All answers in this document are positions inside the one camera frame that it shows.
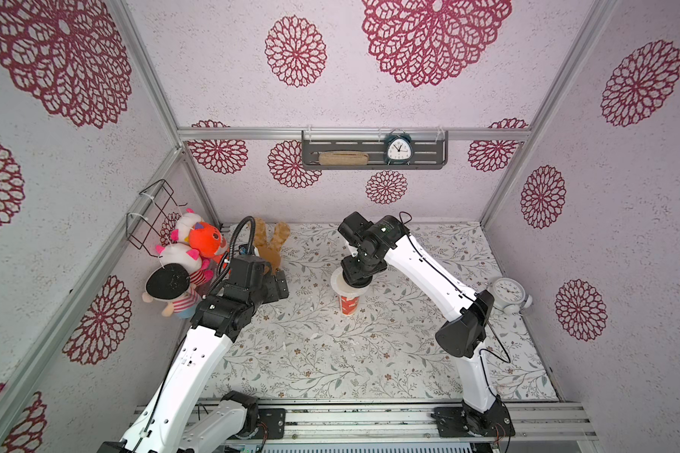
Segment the red white paper cup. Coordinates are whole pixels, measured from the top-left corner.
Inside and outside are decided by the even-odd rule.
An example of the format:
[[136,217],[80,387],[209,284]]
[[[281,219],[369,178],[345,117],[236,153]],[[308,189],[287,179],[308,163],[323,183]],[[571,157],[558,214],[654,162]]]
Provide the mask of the red white paper cup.
[[340,290],[337,295],[341,313],[343,315],[352,315],[355,313],[363,294],[363,292],[357,291],[356,289]]

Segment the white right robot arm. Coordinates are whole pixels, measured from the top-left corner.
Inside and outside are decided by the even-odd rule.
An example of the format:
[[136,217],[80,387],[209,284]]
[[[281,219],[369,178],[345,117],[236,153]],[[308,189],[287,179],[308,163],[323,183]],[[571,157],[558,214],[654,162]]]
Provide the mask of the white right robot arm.
[[476,436],[515,436],[508,407],[492,387],[483,358],[488,351],[485,340],[494,296],[487,290],[477,292],[454,277],[392,215],[373,223],[352,213],[338,232],[349,249],[341,260],[347,287],[364,289],[374,276],[392,266],[415,283],[446,319],[436,332],[436,343],[453,357],[461,379],[463,401],[461,413],[454,418],[457,426]]

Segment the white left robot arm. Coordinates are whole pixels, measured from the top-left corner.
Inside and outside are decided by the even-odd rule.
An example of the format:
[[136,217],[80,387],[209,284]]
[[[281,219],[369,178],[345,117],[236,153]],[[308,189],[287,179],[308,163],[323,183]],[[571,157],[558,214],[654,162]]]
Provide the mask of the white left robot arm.
[[213,452],[232,438],[280,439],[260,417],[258,398],[231,391],[218,406],[190,425],[204,386],[234,345],[241,328],[266,303],[288,298],[282,271],[263,276],[260,286],[228,284],[224,294],[201,302],[192,326],[159,389],[119,441],[107,441],[100,452]]

